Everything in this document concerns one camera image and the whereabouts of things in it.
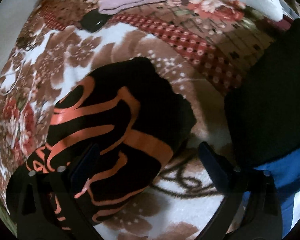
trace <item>brown and white blanket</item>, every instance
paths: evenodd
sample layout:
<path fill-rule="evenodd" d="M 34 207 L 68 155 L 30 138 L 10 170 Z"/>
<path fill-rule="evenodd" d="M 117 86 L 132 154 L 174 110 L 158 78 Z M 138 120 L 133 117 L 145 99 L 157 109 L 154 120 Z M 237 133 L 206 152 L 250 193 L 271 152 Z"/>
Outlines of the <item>brown and white blanket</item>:
<path fill-rule="evenodd" d="M 187 149 L 96 229 L 104 239 L 194 239 L 223 199 L 196 147 L 207 141 L 232 161 L 224 95 L 282 29 L 237 0 L 167 0 L 124 10 L 89 33 L 80 20 L 98 1 L 41 0 L 3 67 L 0 197 L 5 203 L 9 178 L 46 141 L 58 100 L 92 70 L 144 56 L 190 102 L 197 124 Z"/>

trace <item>red polka dot strip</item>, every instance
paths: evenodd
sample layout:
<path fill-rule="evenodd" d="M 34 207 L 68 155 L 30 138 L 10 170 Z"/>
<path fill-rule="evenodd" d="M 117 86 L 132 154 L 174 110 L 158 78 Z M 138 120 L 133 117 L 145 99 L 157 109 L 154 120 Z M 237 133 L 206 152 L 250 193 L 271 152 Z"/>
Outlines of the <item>red polka dot strip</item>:
<path fill-rule="evenodd" d="M 222 94 L 239 87 L 242 76 L 221 50 L 190 31 L 162 20 L 135 14 L 119 14 L 109 23 L 122 22 L 151 33 L 172 46 Z"/>
<path fill-rule="evenodd" d="M 44 18 L 44 22 L 50 29 L 63 31 L 66 27 L 57 21 L 56 16 L 44 6 L 41 11 L 41 15 Z"/>

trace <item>black fabric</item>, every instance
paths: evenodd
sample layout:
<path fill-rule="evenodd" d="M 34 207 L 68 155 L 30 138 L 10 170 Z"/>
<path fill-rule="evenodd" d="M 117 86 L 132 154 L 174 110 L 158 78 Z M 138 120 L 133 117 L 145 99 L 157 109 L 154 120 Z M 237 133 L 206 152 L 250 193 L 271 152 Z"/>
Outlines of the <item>black fabric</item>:
<path fill-rule="evenodd" d="M 23 177 L 30 170 L 56 172 L 59 166 L 70 165 L 88 145 L 97 143 L 100 158 L 89 178 L 100 177 L 91 183 L 90 192 L 85 191 L 76 201 L 92 224 L 101 222 L 152 182 L 187 139 L 195 122 L 189 102 L 172 91 L 147 58 L 100 67 L 56 103 L 47 143 L 32 153 L 9 181 L 9 210 L 14 216 Z M 102 134 L 94 135 L 90 130 L 109 126 L 112 129 Z M 54 155 L 57 145 L 65 147 Z M 57 210 L 53 192 L 51 204 Z M 66 227 L 66 220 L 60 226 Z"/>
<path fill-rule="evenodd" d="M 255 167 L 300 147 L 300 19 L 225 97 L 237 162 Z"/>

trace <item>blue fabric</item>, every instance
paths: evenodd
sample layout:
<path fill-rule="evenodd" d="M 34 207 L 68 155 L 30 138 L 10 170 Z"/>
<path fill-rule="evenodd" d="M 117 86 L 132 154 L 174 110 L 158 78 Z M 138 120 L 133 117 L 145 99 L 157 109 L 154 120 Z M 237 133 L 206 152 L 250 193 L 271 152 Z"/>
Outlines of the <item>blue fabric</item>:
<path fill-rule="evenodd" d="M 300 191 L 300 148 L 284 158 L 263 164 L 255 169 L 268 170 L 274 178 L 281 203 L 283 236 L 285 236 L 292 225 L 294 195 Z"/>

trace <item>bed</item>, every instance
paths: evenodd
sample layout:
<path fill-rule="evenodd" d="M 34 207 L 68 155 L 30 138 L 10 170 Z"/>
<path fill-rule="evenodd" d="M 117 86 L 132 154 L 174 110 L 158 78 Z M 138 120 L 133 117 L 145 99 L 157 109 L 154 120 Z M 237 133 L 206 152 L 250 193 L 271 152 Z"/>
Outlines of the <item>bed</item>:
<path fill-rule="evenodd" d="M 204 1 L 167 0 L 126 9 L 89 33 L 80 20 L 98 0 L 41 0 L 0 75 L 3 204 L 13 172 L 45 142 L 54 104 L 90 71 L 143 56 L 191 103 L 197 124 L 185 149 L 154 182 L 95 228 L 105 239 L 195 239 L 223 199 L 196 148 L 207 141 L 235 164 L 224 95 L 240 86 L 249 68 L 292 23 L 287 16 L 274 22 L 238 0 L 208 0 L 203 10 L 199 4 Z M 202 49 L 206 46 L 208 53 Z"/>

